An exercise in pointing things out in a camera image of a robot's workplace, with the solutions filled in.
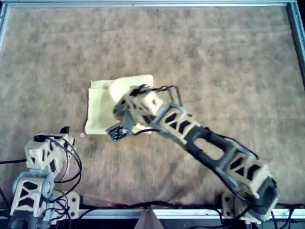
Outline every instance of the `robotic arm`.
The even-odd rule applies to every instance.
[[[25,146],[28,172],[21,172],[13,184],[14,199],[8,228],[48,229],[67,217],[77,219],[80,196],[74,191],[57,191],[54,182],[59,180],[61,169],[74,156],[74,139],[69,128],[59,134],[39,133]]]
[[[150,88],[142,85],[130,88],[113,111],[121,122],[106,132],[115,142],[146,131],[155,131],[172,139],[211,169],[232,192],[231,195],[223,195],[223,212],[226,217],[233,215],[231,209],[235,206],[234,215],[246,211],[248,221],[265,222],[278,200],[276,182],[268,166],[238,141],[216,134],[194,120],[181,102],[173,102],[171,87],[173,86]],[[169,91],[172,102],[165,103],[160,99],[157,96],[160,91]],[[137,123],[150,128],[134,134],[131,130]],[[224,152],[223,156],[218,160],[211,159],[195,144],[199,138],[220,148]]]

